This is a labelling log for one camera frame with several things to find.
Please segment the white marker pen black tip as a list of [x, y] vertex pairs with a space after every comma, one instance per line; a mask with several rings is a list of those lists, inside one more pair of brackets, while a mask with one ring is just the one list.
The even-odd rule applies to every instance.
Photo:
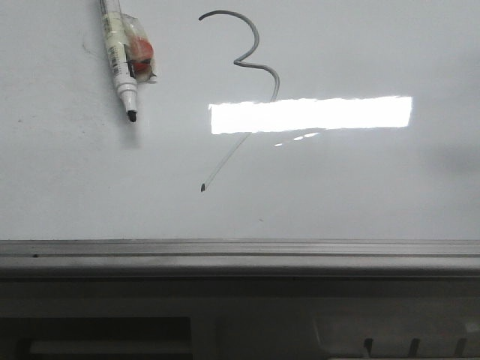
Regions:
[[154, 80], [155, 52], [141, 22], [119, 1], [100, 0], [103, 42], [115, 93], [130, 122], [137, 121], [138, 85]]

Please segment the grey base unit with slots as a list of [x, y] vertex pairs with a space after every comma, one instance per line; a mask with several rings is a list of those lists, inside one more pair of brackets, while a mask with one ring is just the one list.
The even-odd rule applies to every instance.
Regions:
[[1, 284], [3, 359], [477, 359], [477, 280]]

